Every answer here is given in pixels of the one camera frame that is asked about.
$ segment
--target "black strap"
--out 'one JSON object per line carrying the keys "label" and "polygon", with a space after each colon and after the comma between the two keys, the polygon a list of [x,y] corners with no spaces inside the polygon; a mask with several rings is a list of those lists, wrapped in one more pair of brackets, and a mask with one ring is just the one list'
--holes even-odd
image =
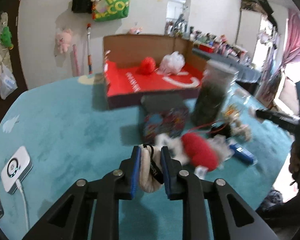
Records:
{"label": "black strap", "polygon": [[163,184],[163,174],[162,171],[160,171],[160,169],[158,168],[157,164],[155,164],[154,160],[153,160],[153,153],[154,153],[154,149],[151,145],[149,145],[151,148],[151,154],[150,154],[150,173],[152,175],[152,177],[154,177],[160,184]]}

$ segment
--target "red box on shelf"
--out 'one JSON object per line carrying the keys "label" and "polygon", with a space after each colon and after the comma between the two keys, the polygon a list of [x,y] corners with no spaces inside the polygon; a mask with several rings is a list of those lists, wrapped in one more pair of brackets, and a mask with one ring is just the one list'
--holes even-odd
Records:
{"label": "red box on shelf", "polygon": [[213,53],[214,47],[208,44],[200,44],[199,49],[208,53]]}

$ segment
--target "person's hand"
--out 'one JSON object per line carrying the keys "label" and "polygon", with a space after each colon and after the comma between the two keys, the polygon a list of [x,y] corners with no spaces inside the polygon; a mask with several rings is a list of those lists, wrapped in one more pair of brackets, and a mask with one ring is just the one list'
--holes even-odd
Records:
{"label": "person's hand", "polygon": [[297,156],[298,151],[299,151],[299,147],[297,143],[294,141],[291,145],[291,157],[290,157],[290,165],[289,165],[290,173],[296,173],[300,170],[300,159]]}

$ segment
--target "white portable router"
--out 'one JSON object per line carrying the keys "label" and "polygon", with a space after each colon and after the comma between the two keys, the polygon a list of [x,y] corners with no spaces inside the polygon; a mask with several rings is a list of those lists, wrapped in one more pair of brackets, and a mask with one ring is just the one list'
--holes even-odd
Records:
{"label": "white portable router", "polygon": [[1,180],[4,190],[12,195],[17,189],[17,179],[22,181],[32,169],[32,166],[32,160],[26,148],[21,146],[1,171]]}

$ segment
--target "red pom-pom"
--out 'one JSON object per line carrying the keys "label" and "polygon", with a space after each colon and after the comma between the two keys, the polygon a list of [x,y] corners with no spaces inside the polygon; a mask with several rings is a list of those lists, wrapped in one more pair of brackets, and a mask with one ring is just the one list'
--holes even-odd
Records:
{"label": "red pom-pom", "polygon": [[146,57],[141,61],[140,72],[143,75],[150,75],[155,70],[155,60],[151,57]]}
{"label": "red pom-pom", "polygon": [[195,167],[207,167],[209,171],[215,170],[218,165],[218,156],[210,148],[208,142],[196,133],[186,133],[181,137],[183,148]]}

